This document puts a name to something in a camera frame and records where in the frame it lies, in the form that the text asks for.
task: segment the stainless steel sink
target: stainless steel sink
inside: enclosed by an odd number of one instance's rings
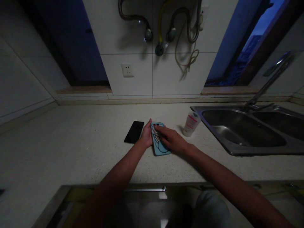
[[[207,110],[203,118],[230,142],[250,147],[284,146],[286,141],[278,133],[258,121],[234,110]]]
[[[304,120],[279,112],[255,112],[253,116],[271,127],[304,141]]]
[[[275,105],[249,112],[243,112],[243,106],[191,109],[231,155],[304,155],[304,118],[300,114]]]

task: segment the white plastic bottle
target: white plastic bottle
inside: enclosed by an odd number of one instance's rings
[[[190,137],[197,125],[200,123],[200,117],[196,112],[189,112],[187,121],[183,130],[184,136]]]

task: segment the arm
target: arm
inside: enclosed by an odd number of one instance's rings
[[[102,227],[107,215],[120,200],[140,158],[146,149],[152,145],[151,122],[150,119],[143,128],[141,138],[95,188],[93,195],[74,223],[74,228]]]
[[[162,142],[197,166],[208,179],[254,227],[293,227],[259,192],[247,185],[223,165],[187,143],[175,130],[157,126],[167,139]]]

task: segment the faucet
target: faucet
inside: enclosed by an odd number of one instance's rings
[[[271,67],[269,67],[266,72],[263,74],[264,77],[269,77],[271,74],[274,75],[266,82],[266,84],[260,89],[260,91],[254,96],[254,98],[250,99],[242,108],[242,111],[248,112],[250,109],[255,111],[259,111],[261,109],[272,106],[272,104],[267,104],[261,107],[256,106],[257,100],[262,96],[267,89],[274,83],[275,80],[289,67],[289,65],[295,59],[295,55],[291,53],[291,51],[285,53],[277,62],[275,62]]]

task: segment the white countertop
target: white countertop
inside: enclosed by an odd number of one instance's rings
[[[304,107],[277,104],[304,113]],[[97,184],[128,152],[133,121],[152,118],[177,130],[190,106],[233,103],[58,106],[0,136],[0,227],[31,227],[61,185]],[[304,156],[229,155],[203,123],[190,138],[200,150],[246,181],[304,180]],[[147,149],[131,183],[203,183],[174,154],[155,157]]]

